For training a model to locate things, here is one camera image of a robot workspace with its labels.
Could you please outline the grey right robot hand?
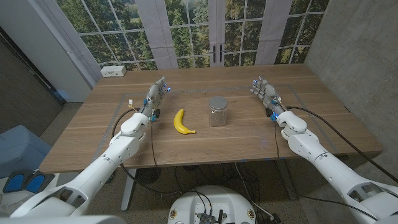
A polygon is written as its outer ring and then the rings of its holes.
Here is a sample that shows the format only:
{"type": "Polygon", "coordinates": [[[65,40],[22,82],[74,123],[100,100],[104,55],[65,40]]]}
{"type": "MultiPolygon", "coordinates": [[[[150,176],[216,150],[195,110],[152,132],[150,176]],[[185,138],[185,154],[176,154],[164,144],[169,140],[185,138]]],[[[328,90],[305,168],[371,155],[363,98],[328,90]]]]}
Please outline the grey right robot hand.
{"type": "Polygon", "coordinates": [[[266,116],[273,121],[276,121],[277,117],[287,110],[274,86],[263,77],[253,80],[250,92],[262,101],[266,108],[266,116]]]}

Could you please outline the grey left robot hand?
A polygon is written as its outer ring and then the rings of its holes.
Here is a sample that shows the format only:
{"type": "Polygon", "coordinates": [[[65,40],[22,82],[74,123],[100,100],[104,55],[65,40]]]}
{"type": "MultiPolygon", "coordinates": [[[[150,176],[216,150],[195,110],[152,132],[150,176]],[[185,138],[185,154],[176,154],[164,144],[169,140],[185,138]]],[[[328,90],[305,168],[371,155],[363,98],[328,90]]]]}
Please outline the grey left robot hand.
{"type": "Polygon", "coordinates": [[[162,102],[163,97],[171,90],[166,84],[165,77],[161,77],[154,84],[152,84],[144,98],[144,105],[139,110],[140,113],[146,115],[150,120],[156,115],[156,110],[159,110],[159,106],[162,102]]]}

